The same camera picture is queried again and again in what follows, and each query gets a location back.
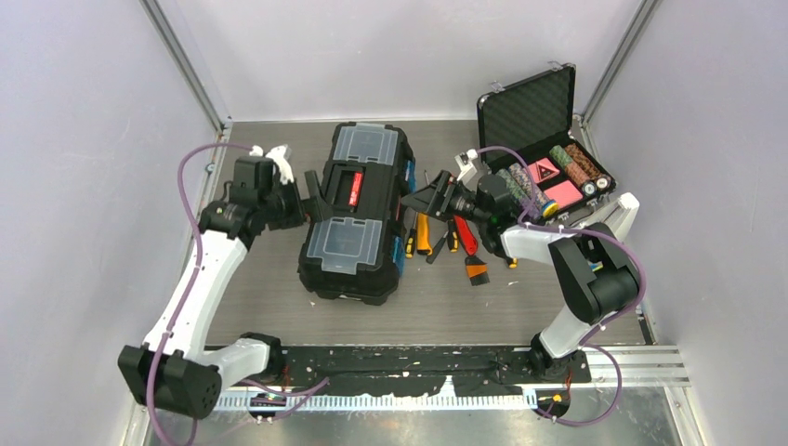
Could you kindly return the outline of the white stand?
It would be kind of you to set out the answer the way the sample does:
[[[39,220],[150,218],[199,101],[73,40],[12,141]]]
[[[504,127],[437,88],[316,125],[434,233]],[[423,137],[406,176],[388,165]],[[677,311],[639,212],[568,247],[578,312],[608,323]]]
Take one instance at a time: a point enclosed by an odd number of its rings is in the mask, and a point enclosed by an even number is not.
[[[602,205],[579,223],[578,228],[589,229],[592,224],[603,223],[623,242],[635,222],[639,207],[639,200],[633,193],[624,193]]]

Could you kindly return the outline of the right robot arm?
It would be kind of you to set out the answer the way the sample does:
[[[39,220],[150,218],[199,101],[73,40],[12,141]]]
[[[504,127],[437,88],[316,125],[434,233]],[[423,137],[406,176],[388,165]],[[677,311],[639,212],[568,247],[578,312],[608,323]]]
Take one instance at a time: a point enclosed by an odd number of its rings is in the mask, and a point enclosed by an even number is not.
[[[603,325],[634,309],[644,295],[643,268],[609,226],[597,222],[574,229],[527,222],[506,181],[497,175],[483,176],[476,189],[469,190],[441,171],[402,203],[441,221],[460,217],[476,224],[492,254],[554,268],[564,304],[530,343],[526,369],[536,379],[556,380],[576,351]]]

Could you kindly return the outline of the screwdriver left of knife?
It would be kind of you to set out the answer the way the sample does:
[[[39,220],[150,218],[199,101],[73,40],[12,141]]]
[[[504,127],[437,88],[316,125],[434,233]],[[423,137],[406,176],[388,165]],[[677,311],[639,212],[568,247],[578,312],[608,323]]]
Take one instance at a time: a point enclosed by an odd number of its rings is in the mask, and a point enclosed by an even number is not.
[[[452,253],[457,252],[459,249],[459,235],[454,219],[447,221],[446,244]]]

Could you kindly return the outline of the black poker chip case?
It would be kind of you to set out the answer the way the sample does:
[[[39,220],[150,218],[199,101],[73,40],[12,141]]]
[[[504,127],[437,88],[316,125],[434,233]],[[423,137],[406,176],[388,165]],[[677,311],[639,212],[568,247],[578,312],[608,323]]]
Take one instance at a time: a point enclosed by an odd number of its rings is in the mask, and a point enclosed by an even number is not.
[[[561,64],[479,97],[480,146],[504,146],[517,153],[489,151],[481,160],[492,174],[502,172],[523,189],[508,213],[480,224],[480,231],[499,234],[516,225],[531,200],[520,160],[526,162],[538,189],[536,207],[526,214],[536,224],[598,204],[616,189],[616,179],[571,134],[575,77],[574,65]]]

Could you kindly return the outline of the black plastic toolbox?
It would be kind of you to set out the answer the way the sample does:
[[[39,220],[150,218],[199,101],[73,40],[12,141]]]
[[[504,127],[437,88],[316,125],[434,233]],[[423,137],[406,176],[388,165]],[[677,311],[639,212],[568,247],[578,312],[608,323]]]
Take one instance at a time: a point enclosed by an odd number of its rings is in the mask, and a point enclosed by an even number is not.
[[[298,259],[305,289],[323,299],[381,306],[404,269],[406,210],[415,189],[415,158],[393,125],[342,123],[322,171],[330,217],[313,222]]]

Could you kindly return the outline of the orange black brush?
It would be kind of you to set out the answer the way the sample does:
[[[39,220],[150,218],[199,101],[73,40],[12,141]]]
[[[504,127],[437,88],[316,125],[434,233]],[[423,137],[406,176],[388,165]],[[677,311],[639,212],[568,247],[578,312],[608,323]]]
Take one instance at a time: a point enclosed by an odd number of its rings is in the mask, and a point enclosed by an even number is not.
[[[466,275],[472,286],[481,286],[490,282],[488,265],[477,256],[467,256],[465,268]]]

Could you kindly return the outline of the screwdriver far left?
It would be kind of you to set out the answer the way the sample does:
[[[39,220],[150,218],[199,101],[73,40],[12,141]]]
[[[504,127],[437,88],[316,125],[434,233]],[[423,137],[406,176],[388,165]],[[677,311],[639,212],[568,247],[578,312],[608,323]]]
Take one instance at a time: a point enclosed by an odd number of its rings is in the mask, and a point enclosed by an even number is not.
[[[407,232],[407,238],[405,242],[405,256],[407,258],[412,258],[415,252],[415,240],[417,235],[417,213],[414,213],[412,218],[412,222],[410,228]]]

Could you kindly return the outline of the yellow utility knife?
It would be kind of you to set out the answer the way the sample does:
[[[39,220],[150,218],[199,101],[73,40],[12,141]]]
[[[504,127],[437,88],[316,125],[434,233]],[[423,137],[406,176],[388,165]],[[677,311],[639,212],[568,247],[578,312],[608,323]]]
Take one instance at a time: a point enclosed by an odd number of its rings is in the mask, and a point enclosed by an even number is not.
[[[432,245],[429,236],[429,219],[426,214],[418,213],[416,216],[416,253],[422,256],[432,254]]]

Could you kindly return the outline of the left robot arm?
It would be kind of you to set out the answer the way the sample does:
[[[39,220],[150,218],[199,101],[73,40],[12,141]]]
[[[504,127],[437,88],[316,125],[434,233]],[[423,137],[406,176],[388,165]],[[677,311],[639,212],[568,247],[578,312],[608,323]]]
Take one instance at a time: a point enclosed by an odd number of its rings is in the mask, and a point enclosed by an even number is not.
[[[119,355],[137,403],[201,420],[224,389],[249,377],[264,385],[283,377],[285,356],[275,336],[248,332],[218,350],[205,346],[230,279],[255,238],[305,224],[306,204],[324,203],[316,173],[309,171],[307,180],[312,194],[304,200],[285,147],[236,160],[226,197],[196,219],[190,260],[162,316],[140,346],[125,346]]]

